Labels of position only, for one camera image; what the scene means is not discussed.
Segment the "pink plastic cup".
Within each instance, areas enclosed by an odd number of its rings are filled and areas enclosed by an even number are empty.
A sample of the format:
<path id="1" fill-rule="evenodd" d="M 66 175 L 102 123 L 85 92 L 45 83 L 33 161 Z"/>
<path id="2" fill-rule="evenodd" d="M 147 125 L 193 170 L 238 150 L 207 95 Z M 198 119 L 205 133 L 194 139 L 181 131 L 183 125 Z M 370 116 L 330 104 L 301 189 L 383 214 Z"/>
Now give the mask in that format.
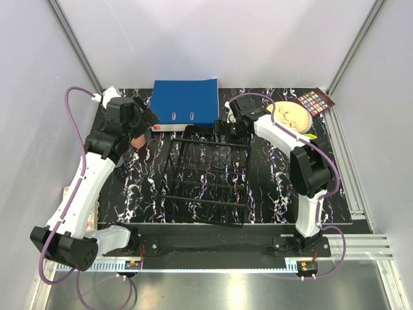
<path id="1" fill-rule="evenodd" d="M 131 140 L 130 144 L 133 146 L 135 149 L 140 149 L 142 148 L 146 143 L 146 138 L 145 135 L 140 135 L 138 138 L 134 138 Z"/>

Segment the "clear drinking glass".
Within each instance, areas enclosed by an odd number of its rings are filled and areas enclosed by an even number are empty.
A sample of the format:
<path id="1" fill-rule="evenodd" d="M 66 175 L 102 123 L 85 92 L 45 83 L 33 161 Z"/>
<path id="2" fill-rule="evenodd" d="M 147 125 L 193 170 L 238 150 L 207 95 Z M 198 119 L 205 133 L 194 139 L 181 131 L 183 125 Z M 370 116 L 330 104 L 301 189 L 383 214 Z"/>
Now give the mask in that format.
<path id="1" fill-rule="evenodd" d="M 232 150 L 227 145 L 217 145 L 212 151 L 212 165 L 217 169 L 225 169 L 231 164 Z"/>

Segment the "peach floral plate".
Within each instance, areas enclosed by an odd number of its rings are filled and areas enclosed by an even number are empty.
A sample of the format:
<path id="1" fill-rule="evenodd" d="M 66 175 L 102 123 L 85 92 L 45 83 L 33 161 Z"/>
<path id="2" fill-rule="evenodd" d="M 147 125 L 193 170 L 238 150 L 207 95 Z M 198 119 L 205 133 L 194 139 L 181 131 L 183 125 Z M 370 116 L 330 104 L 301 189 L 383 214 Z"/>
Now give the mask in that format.
<path id="1" fill-rule="evenodd" d="M 300 134 L 306 134 L 311 115 L 304 107 L 290 101 L 276 101 L 275 106 L 274 115 L 277 121 Z"/>

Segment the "yellow bowl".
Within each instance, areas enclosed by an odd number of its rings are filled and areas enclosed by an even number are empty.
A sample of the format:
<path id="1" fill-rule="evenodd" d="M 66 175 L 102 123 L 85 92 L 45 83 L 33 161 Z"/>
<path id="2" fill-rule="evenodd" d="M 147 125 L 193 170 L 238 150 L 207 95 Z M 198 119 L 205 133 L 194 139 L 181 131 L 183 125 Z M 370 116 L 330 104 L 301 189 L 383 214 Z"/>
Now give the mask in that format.
<path id="1" fill-rule="evenodd" d="M 308 137 L 311 140 L 315 140 L 317 139 L 317 136 L 313 135 L 313 134 L 305 134 L 306 137 Z"/>

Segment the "lilac plastic cup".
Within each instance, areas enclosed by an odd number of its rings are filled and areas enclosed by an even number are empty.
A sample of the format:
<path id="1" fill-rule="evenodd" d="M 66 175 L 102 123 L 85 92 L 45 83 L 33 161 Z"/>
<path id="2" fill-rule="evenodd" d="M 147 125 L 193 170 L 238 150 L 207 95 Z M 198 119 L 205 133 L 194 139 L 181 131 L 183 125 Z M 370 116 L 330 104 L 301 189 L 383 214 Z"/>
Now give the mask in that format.
<path id="1" fill-rule="evenodd" d="M 123 158 L 120 158 L 119 161 L 116 163 L 115 168 L 118 168 L 118 167 L 122 166 L 123 162 L 124 162 Z"/>

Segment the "teal scalloped plate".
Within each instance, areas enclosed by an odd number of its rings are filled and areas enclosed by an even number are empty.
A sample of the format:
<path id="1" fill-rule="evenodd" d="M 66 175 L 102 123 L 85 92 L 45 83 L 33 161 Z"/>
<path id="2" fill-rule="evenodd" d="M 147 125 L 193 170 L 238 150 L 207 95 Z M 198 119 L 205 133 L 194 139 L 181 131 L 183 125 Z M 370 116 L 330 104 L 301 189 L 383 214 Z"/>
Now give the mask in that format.
<path id="1" fill-rule="evenodd" d="M 308 119 L 308 125 L 307 125 L 307 127 L 306 127 L 305 133 L 309 133 L 309 132 L 310 132 L 310 130 L 311 130 L 312 127 L 313 127 L 313 124 L 314 124 L 314 122 L 313 122 L 312 117 L 309 117 L 309 119 Z"/>

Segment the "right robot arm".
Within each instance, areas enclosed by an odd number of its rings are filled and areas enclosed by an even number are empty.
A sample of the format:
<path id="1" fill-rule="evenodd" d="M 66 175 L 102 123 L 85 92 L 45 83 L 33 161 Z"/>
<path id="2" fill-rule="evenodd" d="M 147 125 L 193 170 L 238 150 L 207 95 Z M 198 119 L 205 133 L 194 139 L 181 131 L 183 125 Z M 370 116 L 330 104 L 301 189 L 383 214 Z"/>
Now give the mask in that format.
<path id="1" fill-rule="evenodd" d="M 290 160 L 290 183 L 299 197 L 294 235 L 287 241 L 287 250 L 298 255 L 312 254 L 321 244 L 324 227 L 321 213 L 324 199 L 335 194 L 340 186 L 339 172 L 325 153 L 326 141 L 304 135 L 299 125 L 310 114 L 289 101 L 274 101 L 269 96 L 267 107 L 243 104 L 249 97 L 240 94 L 225 103 L 228 112 L 225 130 L 230 139 L 239 140 L 251 134 L 281 150 Z"/>

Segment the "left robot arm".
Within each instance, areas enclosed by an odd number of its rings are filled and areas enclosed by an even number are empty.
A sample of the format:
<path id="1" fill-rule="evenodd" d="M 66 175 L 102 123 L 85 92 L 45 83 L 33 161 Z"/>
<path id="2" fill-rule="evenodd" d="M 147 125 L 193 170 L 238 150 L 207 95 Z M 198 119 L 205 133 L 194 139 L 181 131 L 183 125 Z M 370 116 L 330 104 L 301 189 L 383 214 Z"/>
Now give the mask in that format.
<path id="1" fill-rule="evenodd" d="M 158 122 L 139 97 L 116 97 L 107 103 L 104 122 L 85 139 L 68 194 L 47 224 L 35 226 L 30 233 L 30 240 L 41 253 L 39 267 L 50 260 L 86 271 L 98 256 L 110 251 L 119 249 L 127 256 L 138 251 L 137 229 L 120 223 L 87 232 L 86 224 L 103 185 L 131 140 Z"/>

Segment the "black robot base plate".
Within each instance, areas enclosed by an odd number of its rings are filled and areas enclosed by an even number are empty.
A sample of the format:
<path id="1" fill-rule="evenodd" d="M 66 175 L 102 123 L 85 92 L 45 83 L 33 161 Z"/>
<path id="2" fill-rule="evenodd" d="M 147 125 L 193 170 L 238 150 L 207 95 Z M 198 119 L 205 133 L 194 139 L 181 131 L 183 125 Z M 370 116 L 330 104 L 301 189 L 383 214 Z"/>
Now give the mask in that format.
<path id="1" fill-rule="evenodd" d="M 145 247 L 144 271 L 180 272 L 193 270 L 216 273 L 239 269 L 267 271 L 282 269 L 286 258 L 328 258 L 327 238 L 299 249 L 292 224 L 135 223 Z"/>

